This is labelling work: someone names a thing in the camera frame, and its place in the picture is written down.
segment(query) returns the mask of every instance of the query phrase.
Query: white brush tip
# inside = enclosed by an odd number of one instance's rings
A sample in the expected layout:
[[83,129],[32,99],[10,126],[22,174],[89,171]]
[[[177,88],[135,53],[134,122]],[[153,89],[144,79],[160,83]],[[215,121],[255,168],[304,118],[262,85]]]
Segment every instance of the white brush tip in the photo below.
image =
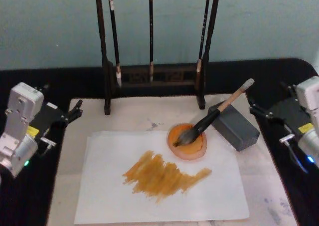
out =
[[246,82],[241,86],[243,90],[247,90],[250,86],[254,84],[254,79],[250,78],[249,80],[246,80]]
[[122,87],[122,74],[120,72],[116,72],[116,78],[118,81],[118,85]]
[[121,81],[121,79],[118,79],[118,85],[119,85],[119,87],[122,87],[122,81]]

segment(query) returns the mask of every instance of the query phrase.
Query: teal wall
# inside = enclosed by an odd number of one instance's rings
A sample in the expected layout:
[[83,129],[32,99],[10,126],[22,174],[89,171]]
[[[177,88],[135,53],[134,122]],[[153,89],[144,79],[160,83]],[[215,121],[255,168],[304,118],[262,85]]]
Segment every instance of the teal wall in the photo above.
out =
[[[148,0],[114,3],[121,64],[147,64]],[[155,64],[196,62],[204,5],[154,0]],[[103,7],[114,62],[108,0]],[[319,66],[319,0],[220,0],[210,61],[275,57]],[[100,63],[95,0],[0,0],[0,69]]]

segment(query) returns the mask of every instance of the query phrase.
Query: paper sheet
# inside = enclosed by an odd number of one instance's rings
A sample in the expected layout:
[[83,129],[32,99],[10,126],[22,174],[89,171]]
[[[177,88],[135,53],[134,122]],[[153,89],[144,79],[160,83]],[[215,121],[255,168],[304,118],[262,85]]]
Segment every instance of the paper sheet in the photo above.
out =
[[[249,217],[233,148],[213,128],[206,131],[208,147],[200,160],[178,159],[166,146],[167,131],[98,132],[88,139],[75,224],[235,220]],[[176,163],[182,172],[212,174],[187,194],[177,192],[160,204],[134,185],[123,185],[126,172],[147,150]]]

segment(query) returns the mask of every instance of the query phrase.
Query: black mat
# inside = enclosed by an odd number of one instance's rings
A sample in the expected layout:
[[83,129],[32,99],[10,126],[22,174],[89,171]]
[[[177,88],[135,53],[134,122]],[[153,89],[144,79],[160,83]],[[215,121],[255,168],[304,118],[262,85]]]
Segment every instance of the black mat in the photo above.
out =
[[[246,79],[252,77],[255,79],[255,84],[248,95],[253,96],[261,106],[268,108],[285,97],[279,86],[280,81],[298,84],[314,75],[317,73],[312,66],[298,59],[217,62],[211,63],[207,70],[206,93],[232,93]],[[100,67],[2,71],[0,72],[0,132],[3,131],[5,123],[4,110],[9,91],[21,81],[33,87],[49,83],[51,88],[45,96],[46,100],[65,111],[68,110],[72,98],[103,98],[104,95],[103,72]],[[192,94],[194,94],[193,88],[187,86],[145,87],[117,90],[116,97]],[[258,123],[299,224],[318,226],[319,170],[307,165],[311,173],[304,175],[290,161],[287,149],[278,142],[284,133],[282,128],[269,127],[260,119]],[[0,226],[46,224],[63,131],[53,130],[49,137],[58,143],[54,150],[41,160],[32,158],[14,182],[3,180],[0,188]]]

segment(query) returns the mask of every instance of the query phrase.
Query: gray block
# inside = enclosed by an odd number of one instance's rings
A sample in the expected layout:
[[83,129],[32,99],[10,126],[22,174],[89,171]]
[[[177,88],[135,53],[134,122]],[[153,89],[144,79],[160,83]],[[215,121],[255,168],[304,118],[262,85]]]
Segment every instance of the gray block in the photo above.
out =
[[[215,110],[222,102],[208,109]],[[242,151],[255,144],[260,132],[232,105],[212,123],[212,126],[237,150]]]

